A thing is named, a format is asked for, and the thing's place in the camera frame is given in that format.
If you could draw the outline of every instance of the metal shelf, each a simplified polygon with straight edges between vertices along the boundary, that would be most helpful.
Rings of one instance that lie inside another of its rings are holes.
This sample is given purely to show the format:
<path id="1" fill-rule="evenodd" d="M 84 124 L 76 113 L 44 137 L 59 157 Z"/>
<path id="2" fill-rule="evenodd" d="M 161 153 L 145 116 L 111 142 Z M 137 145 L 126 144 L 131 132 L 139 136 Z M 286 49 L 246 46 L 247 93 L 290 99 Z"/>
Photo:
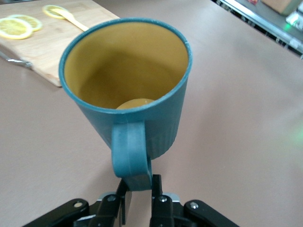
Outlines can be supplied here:
<path id="1" fill-rule="evenodd" d="M 256 6 L 248 1 L 242 5 L 243 2 L 240 4 L 239 0 L 213 0 L 213 2 L 303 59 L 303 33 L 287 24 L 284 16 L 274 12 L 262 2 L 258 2 Z"/>

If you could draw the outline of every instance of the screw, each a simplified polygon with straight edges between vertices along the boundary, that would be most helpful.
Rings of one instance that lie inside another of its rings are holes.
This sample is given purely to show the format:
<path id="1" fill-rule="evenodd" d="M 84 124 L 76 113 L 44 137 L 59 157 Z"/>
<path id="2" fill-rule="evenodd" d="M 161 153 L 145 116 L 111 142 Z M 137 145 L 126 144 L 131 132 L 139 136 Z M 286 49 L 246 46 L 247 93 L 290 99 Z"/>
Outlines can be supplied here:
<path id="1" fill-rule="evenodd" d="M 167 201 L 167 198 L 165 197 L 165 196 L 160 196 L 159 197 L 159 200 L 161 201 L 161 202 L 166 202 Z"/>
<path id="2" fill-rule="evenodd" d="M 82 202 L 77 202 L 74 204 L 74 208 L 78 208 L 78 207 L 81 207 L 83 205 Z"/>
<path id="3" fill-rule="evenodd" d="M 115 201 L 116 200 L 116 197 L 114 195 L 111 195 L 107 198 L 107 201 L 109 202 L 112 202 L 112 201 Z"/>
<path id="4" fill-rule="evenodd" d="M 199 205 L 198 205 L 197 203 L 195 203 L 195 202 L 191 202 L 191 203 L 190 203 L 190 207 L 191 207 L 192 209 L 198 209 L 198 208 L 199 208 Z"/>

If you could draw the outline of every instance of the mug rim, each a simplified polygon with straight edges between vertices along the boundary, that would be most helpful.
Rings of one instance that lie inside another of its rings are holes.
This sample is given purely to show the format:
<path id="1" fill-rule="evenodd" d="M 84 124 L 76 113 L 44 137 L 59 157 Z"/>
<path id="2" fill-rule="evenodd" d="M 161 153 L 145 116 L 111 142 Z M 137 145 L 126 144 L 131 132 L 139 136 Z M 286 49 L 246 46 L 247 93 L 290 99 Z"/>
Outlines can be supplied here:
<path id="1" fill-rule="evenodd" d="M 66 59 L 68 58 L 70 52 L 72 51 L 72 49 L 74 48 L 75 45 L 77 45 L 78 42 L 80 42 L 83 38 L 85 38 L 86 36 L 90 35 L 91 33 L 100 30 L 104 27 L 107 26 L 111 26 L 111 25 L 115 25 L 115 24 L 121 24 L 121 23 L 129 23 L 129 22 L 141 22 L 141 23 L 150 23 L 150 24 L 154 24 L 154 25 L 158 25 L 161 26 L 171 32 L 173 32 L 176 36 L 178 36 L 178 38 L 182 41 L 182 43 L 184 44 L 186 51 L 187 51 L 187 55 L 188 55 L 188 64 L 187 64 L 187 68 L 186 71 L 183 75 L 183 77 L 181 78 L 181 80 L 178 82 L 178 84 L 172 89 L 170 90 L 168 93 L 166 93 L 165 95 L 163 95 L 162 97 L 154 100 L 151 103 L 142 105 L 142 106 L 138 106 L 138 107 L 134 107 L 134 108 L 128 108 L 128 109 L 110 109 L 110 108 L 104 108 L 104 107 L 100 107 L 100 106 L 95 106 L 92 105 L 90 103 L 85 102 L 84 100 L 80 99 L 79 97 L 77 97 L 69 88 L 69 86 L 67 85 L 66 81 L 65 81 L 65 76 L 64 76 L 64 68 L 65 68 L 65 62 Z M 63 89 L 65 90 L 65 92 L 79 105 L 86 107 L 88 109 L 91 109 L 93 111 L 98 111 L 98 112 L 104 112 L 107 114 L 128 114 L 128 113 L 134 113 L 134 112 L 139 112 L 145 109 L 148 109 L 152 106 L 155 106 L 159 103 L 161 103 L 162 101 L 166 100 L 168 97 L 172 96 L 174 93 L 176 93 L 176 91 L 185 83 L 185 81 L 188 78 L 189 72 L 191 70 L 191 66 L 192 66 L 192 51 L 189 45 L 189 42 L 187 41 L 187 39 L 183 36 L 183 34 L 181 32 L 179 32 L 176 28 L 174 28 L 173 26 L 156 20 L 156 19 L 151 19 L 151 18 L 144 18 L 144 17 L 126 17 L 126 18 L 118 18 L 118 19 L 113 19 L 113 20 L 109 20 L 109 21 L 105 21 L 103 23 L 100 23 L 98 25 L 95 25 L 91 28 L 89 28 L 87 31 L 81 33 L 80 35 L 78 35 L 76 38 L 74 38 L 72 40 L 72 42 L 66 47 L 66 49 L 64 50 L 60 62 L 59 62 L 59 79 L 61 82 L 61 85 L 63 87 Z"/>

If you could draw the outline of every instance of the wooden spoon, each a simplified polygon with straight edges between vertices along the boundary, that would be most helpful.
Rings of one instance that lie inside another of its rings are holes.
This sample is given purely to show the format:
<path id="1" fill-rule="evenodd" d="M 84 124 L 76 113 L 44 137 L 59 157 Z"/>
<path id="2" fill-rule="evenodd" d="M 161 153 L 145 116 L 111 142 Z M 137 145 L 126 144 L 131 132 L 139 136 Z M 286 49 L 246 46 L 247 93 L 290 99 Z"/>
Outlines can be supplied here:
<path id="1" fill-rule="evenodd" d="M 73 16 L 73 14 L 71 14 L 70 12 L 62 10 L 62 9 L 52 9 L 52 11 L 60 14 L 62 17 L 64 17 L 69 22 L 71 22 L 72 24 L 74 24 L 75 26 L 77 26 L 78 28 L 80 28 L 82 31 L 88 30 L 88 27 L 84 26 L 79 21 L 77 21 L 75 19 L 75 17 Z"/>

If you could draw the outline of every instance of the cardboard box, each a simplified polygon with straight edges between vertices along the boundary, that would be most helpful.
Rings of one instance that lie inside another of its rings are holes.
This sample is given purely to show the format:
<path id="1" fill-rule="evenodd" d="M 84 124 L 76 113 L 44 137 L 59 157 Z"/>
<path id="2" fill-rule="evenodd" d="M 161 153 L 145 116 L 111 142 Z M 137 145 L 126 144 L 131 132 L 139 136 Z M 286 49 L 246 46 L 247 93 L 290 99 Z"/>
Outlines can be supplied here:
<path id="1" fill-rule="evenodd" d="M 294 12 L 302 0 L 261 0 L 279 14 L 288 16 Z"/>

